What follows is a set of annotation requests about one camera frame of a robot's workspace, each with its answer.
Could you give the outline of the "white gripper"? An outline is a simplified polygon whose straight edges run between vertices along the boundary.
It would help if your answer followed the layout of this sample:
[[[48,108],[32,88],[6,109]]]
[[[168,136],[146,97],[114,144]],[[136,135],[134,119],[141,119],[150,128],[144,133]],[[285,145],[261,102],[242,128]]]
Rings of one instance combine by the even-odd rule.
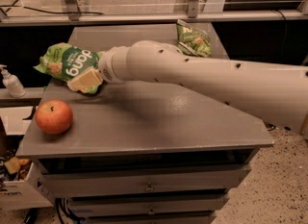
[[[89,67],[68,81],[67,86],[72,91],[96,92],[97,88],[103,83],[103,79],[110,84],[132,81],[133,77],[128,71],[126,63],[128,50],[128,47],[120,46],[113,47],[104,52],[98,62],[99,70],[94,67]]]

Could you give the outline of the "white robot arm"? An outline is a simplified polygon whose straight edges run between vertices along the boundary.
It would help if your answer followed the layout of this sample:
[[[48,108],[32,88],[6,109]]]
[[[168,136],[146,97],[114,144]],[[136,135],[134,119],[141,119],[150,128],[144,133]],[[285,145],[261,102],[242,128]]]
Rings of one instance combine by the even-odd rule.
[[[102,78],[175,84],[308,135],[308,67],[187,56],[170,44],[138,41],[114,47],[98,61]]]

